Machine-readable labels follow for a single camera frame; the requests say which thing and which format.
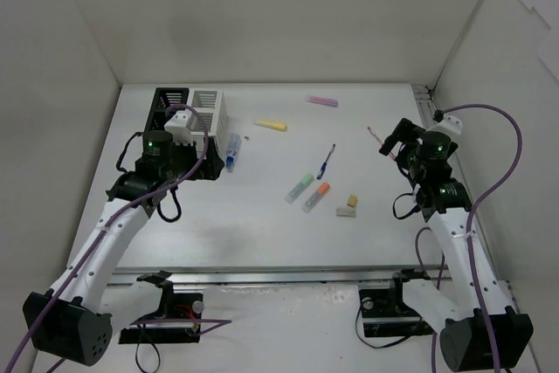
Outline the red pen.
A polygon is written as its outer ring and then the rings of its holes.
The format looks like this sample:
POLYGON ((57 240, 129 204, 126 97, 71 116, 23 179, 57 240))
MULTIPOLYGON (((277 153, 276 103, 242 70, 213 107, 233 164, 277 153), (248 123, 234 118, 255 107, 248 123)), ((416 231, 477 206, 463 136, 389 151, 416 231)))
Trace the red pen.
MULTIPOLYGON (((384 145, 383 140, 375 133, 375 131, 371 127, 367 127, 370 134, 376 139, 379 145, 382 147, 384 145)), ((396 161, 397 157, 390 151, 388 156, 392 159, 392 161, 396 161)))

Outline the blue pen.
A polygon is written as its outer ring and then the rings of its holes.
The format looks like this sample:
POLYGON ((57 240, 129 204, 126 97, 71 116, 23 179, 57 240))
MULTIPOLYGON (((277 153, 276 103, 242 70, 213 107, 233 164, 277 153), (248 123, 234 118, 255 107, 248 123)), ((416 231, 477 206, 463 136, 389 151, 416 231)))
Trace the blue pen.
POLYGON ((336 147, 336 145, 335 145, 335 143, 333 143, 331 149, 328 151, 327 157, 325 158, 324 162, 321 165, 321 168, 320 168, 320 170, 319 170, 319 172, 316 176, 316 179, 320 180, 324 176, 324 173, 325 173, 326 168, 328 166, 328 161, 330 160, 331 155, 334 153, 335 147, 336 147))

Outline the yellow highlighter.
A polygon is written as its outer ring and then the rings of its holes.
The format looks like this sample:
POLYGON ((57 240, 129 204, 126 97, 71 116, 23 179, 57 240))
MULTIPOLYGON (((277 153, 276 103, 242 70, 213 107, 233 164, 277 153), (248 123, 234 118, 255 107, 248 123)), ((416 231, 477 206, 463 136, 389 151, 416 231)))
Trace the yellow highlighter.
POLYGON ((257 127, 268 128, 279 132, 287 131, 287 124, 281 121, 269 121, 269 120, 257 119, 253 122, 253 124, 257 127))

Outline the pink highlighter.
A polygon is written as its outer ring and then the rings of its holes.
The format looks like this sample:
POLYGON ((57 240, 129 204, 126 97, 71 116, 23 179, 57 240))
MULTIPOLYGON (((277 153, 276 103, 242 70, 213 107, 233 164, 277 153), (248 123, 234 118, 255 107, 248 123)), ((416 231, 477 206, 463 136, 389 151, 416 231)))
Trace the pink highlighter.
POLYGON ((323 97, 314 96, 314 95, 308 95, 305 98, 305 102, 312 103, 312 104, 315 104, 315 105, 322 105, 322 106, 326 106, 326 107, 338 107, 339 106, 338 100, 334 100, 334 99, 331 99, 331 98, 323 98, 323 97))

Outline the orange highlighter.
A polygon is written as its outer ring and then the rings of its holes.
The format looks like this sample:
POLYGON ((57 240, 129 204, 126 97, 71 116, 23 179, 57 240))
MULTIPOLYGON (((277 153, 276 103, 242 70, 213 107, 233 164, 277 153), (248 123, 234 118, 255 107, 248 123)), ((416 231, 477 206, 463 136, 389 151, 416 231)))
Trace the orange highlighter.
POLYGON ((329 183, 322 183, 317 190, 303 203, 301 209, 309 213, 330 191, 329 183))

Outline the green highlighter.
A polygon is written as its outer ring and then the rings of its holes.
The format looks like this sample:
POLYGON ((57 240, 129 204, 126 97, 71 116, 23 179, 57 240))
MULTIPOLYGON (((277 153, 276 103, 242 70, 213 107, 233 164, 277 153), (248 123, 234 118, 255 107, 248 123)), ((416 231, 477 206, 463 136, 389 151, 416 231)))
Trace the green highlighter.
POLYGON ((295 201, 302 192, 314 181, 314 175, 311 173, 307 173, 304 175, 300 181, 289 191, 289 193, 285 196, 285 201, 291 204, 295 201))

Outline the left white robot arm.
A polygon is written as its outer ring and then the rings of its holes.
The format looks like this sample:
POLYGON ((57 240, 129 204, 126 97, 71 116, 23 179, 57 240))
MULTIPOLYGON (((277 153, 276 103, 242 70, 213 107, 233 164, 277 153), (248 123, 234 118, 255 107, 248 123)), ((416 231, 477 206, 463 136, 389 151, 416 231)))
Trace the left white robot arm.
POLYGON ((99 222, 68 272, 23 305, 33 347, 86 366, 95 365, 112 337, 145 315, 161 321, 174 311, 172 284, 164 272, 143 274, 120 298, 105 295, 107 284, 132 242, 168 192, 186 180, 209 179, 203 164, 215 157, 211 137, 204 148, 177 144, 167 131, 142 135, 135 167, 107 191, 99 222))

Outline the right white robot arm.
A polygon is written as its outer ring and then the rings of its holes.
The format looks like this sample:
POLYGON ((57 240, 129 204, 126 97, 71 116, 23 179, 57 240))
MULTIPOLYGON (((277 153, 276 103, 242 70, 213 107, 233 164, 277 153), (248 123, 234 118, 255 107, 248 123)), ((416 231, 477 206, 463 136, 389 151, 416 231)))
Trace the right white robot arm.
POLYGON ((411 211, 421 214, 435 235, 455 287, 450 300, 427 274, 400 272, 386 301, 392 311, 412 309, 427 323, 451 371, 500 372, 517 365, 534 328, 496 279, 472 225, 471 199, 452 176, 448 160, 458 148, 453 138, 461 129, 453 116, 430 129, 403 118, 380 148, 382 155, 399 149, 395 162, 412 187, 411 211))

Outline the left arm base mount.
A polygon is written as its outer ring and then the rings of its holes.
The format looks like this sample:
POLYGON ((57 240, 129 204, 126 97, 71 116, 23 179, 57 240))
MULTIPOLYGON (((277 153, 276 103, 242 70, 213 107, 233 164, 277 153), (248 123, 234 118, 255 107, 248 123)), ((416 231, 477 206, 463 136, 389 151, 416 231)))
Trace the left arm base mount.
POLYGON ((143 274, 138 277, 142 283, 149 283, 162 289, 162 298, 155 312, 144 315, 144 320, 164 320, 164 323, 132 325, 121 331, 118 343, 125 344, 185 344, 199 343, 204 297, 201 292, 176 291, 170 273, 143 274))

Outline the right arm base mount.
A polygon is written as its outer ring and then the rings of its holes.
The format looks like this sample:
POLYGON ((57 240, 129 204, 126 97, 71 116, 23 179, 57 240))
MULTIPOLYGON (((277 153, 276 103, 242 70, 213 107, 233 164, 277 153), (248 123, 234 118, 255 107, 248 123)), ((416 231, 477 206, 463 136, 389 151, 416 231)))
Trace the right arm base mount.
POLYGON ((432 328, 411 307, 404 304, 403 284, 411 280, 430 277, 414 269, 395 273, 387 285, 359 288, 359 309, 356 316, 357 331, 365 338, 395 338, 380 347, 398 345, 412 337, 433 333, 432 328))

